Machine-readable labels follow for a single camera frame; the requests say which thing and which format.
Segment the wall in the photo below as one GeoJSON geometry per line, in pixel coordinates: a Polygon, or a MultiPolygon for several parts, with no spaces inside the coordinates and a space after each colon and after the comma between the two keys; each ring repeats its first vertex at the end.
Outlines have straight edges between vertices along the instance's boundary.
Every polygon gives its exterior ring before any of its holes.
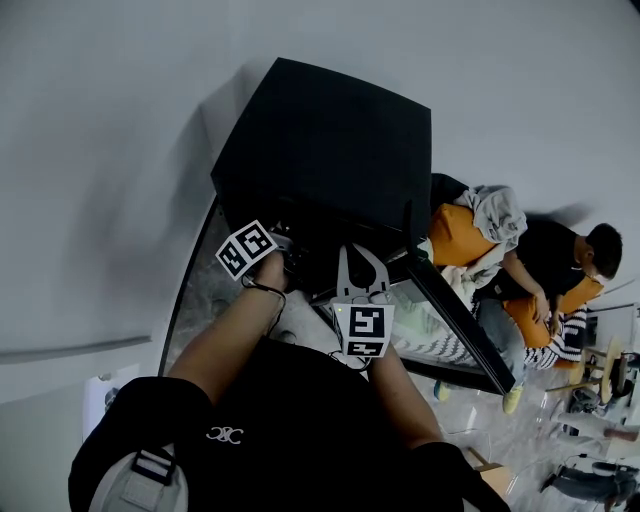
{"type": "Polygon", "coordinates": [[[82,383],[0,406],[0,510],[64,512],[82,444],[82,383]]]}
{"type": "Polygon", "coordinates": [[[197,108],[235,71],[228,19],[227,0],[0,4],[0,354],[162,337],[213,199],[197,108]]]}
{"type": "MultiPolygon", "coordinates": [[[[433,171],[505,183],[523,209],[573,205],[625,237],[612,286],[640,275],[640,16],[628,0],[246,0],[234,59],[276,56],[432,109],[433,171]]],[[[640,299],[640,283],[607,296],[640,299]]]]}

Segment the sleeve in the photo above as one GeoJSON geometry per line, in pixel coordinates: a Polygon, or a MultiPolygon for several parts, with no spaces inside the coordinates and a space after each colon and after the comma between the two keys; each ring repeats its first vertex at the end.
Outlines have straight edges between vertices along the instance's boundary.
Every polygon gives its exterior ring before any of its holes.
{"type": "Polygon", "coordinates": [[[189,435],[213,406],[186,380],[146,377],[123,387],[105,417],[81,446],[69,475],[73,512],[86,512],[102,477],[120,459],[142,448],[162,448],[189,435]]]}
{"type": "Polygon", "coordinates": [[[447,510],[462,512],[464,501],[480,512],[509,512],[504,500],[465,460],[459,448],[448,443],[428,443],[411,451],[410,470],[434,493],[446,497],[447,510]]]}

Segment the person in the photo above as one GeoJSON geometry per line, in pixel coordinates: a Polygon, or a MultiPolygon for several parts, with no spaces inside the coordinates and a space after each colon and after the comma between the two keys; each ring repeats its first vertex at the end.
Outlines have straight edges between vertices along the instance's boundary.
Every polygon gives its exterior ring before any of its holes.
{"type": "Polygon", "coordinates": [[[625,501],[627,510],[640,512],[637,507],[638,495],[635,494],[638,483],[633,472],[619,470],[610,476],[603,476],[562,466],[557,475],[554,473],[547,478],[540,492],[548,487],[555,487],[571,498],[604,503],[605,512],[610,512],[614,506],[625,501]],[[634,508],[629,508],[633,503],[636,503],[634,508]]]}
{"type": "Polygon", "coordinates": [[[505,300],[535,297],[536,322],[547,320],[549,333],[560,328],[564,295],[586,276],[612,279],[622,259],[622,237],[609,224],[599,224],[589,235],[549,220],[528,221],[518,246],[505,254],[502,269],[478,290],[478,323],[496,345],[516,382],[504,396],[503,410],[512,414],[524,389],[526,348],[520,329],[502,307],[505,300]]]}
{"type": "Polygon", "coordinates": [[[624,459],[640,455],[640,425],[618,425],[584,412],[567,413],[564,401],[558,402],[551,421],[558,423],[551,437],[575,448],[577,454],[603,459],[624,459]],[[562,425],[579,431],[578,436],[563,432],[562,425]]]}
{"type": "MultiPolygon", "coordinates": [[[[403,502],[508,511],[462,452],[443,441],[393,346],[372,361],[367,382],[326,354],[263,337],[285,286],[282,255],[273,252],[168,377],[136,379],[120,390],[72,464],[71,510],[105,510],[96,508],[96,489],[108,489],[105,474],[118,474],[125,457],[137,453],[152,464],[172,452],[164,467],[183,472],[190,511],[403,502]],[[173,449],[157,455],[166,446],[173,449]]],[[[149,482],[120,499],[155,499],[158,489],[149,482]]]]}

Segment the wooden stool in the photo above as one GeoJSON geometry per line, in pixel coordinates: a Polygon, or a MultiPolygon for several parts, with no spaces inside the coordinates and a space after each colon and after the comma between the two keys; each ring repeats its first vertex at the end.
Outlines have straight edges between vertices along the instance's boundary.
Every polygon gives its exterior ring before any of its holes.
{"type": "Polygon", "coordinates": [[[481,466],[474,468],[480,473],[482,479],[489,484],[489,486],[496,491],[502,499],[507,496],[507,489],[511,483],[511,471],[500,464],[490,463],[482,455],[480,455],[473,448],[469,448],[469,453],[473,455],[481,466]]]}
{"type": "Polygon", "coordinates": [[[559,388],[547,389],[547,393],[551,393],[553,391],[565,391],[570,389],[584,388],[587,386],[591,386],[592,384],[598,384],[600,386],[600,400],[604,404],[609,403],[609,400],[611,400],[611,370],[613,369],[613,363],[615,363],[616,359],[619,359],[622,355],[620,343],[616,338],[611,338],[611,341],[609,342],[609,349],[607,350],[606,354],[593,348],[585,348],[582,352],[582,361],[580,362],[580,365],[571,370],[571,373],[569,374],[569,385],[561,386],[559,388]],[[587,357],[587,352],[604,358],[604,366],[586,364],[585,360],[587,357]],[[584,375],[585,368],[600,370],[602,372],[602,376],[582,382],[582,376],[584,375]]]}

